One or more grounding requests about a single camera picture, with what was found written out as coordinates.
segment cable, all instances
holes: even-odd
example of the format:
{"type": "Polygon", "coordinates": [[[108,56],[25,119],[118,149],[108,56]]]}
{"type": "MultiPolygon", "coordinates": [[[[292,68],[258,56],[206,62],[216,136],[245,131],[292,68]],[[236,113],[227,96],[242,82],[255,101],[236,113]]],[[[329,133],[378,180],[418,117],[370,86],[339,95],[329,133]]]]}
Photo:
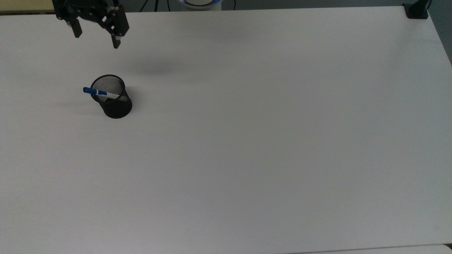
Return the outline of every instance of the cable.
{"type": "Polygon", "coordinates": [[[159,0],[155,0],[154,12],[157,12],[157,7],[159,7],[159,0]]]}
{"type": "Polygon", "coordinates": [[[144,2],[143,6],[142,6],[142,8],[140,9],[140,11],[139,11],[139,12],[142,12],[142,11],[143,11],[144,7],[145,7],[145,6],[146,6],[146,4],[147,4],[147,1],[148,1],[148,0],[146,0],[146,1],[144,2]]]}

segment white table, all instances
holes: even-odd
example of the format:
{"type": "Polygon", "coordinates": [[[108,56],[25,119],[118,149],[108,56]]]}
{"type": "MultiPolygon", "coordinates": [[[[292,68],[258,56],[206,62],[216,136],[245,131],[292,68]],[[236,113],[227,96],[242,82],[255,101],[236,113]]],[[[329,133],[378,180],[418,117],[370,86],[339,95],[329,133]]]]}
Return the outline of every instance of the white table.
{"type": "Polygon", "coordinates": [[[346,250],[335,251],[330,254],[452,254],[452,250],[444,245],[431,245],[402,248],[346,250]]]}
{"type": "Polygon", "coordinates": [[[452,67],[403,7],[0,17],[0,246],[284,254],[452,242],[452,67]],[[82,93],[120,76],[134,106],[82,93]]]}

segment pen holder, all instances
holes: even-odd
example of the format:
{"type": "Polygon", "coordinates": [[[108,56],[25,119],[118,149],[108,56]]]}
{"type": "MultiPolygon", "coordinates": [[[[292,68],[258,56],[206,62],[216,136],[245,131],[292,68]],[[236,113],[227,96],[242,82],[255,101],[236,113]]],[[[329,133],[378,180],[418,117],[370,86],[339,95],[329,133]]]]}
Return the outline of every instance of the pen holder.
{"type": "Polygon", "coordinates": [[[112,94],[119,94],[116,99],[91,95],[91,97],[99,103],[104,110],[105,115],[109,118],[123,118],[124,116],[127,116],[132,109],[132,100],[130,100],[124,81],[120,77],[115,75],[103,75],[93,82],[91,88],[110,92],[112,94]]]}

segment blue marker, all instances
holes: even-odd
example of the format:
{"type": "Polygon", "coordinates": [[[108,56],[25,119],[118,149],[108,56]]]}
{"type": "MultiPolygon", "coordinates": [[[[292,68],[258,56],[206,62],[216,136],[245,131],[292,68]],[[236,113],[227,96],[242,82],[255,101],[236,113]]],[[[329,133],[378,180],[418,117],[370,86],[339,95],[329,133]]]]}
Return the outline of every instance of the blue marker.
{"type": "MultiPolygon", "coordinates": [[[[96,89],[92,89],[92,88],[89,88],[89,87],[84,87],[83,88],[83,92],[87,93],[87,94],[92,94],[92,95],[97,95],[97,96],[110,98],[110,99],[116,99],[117,97],[119,97],[119,94],[112,94],[112,93],[109,93],[109,92],[96,90],[96,89]]],[[[122,96],[121,98],[119,98],[119,100],[127,101],[127,97],[122,96]]]]}

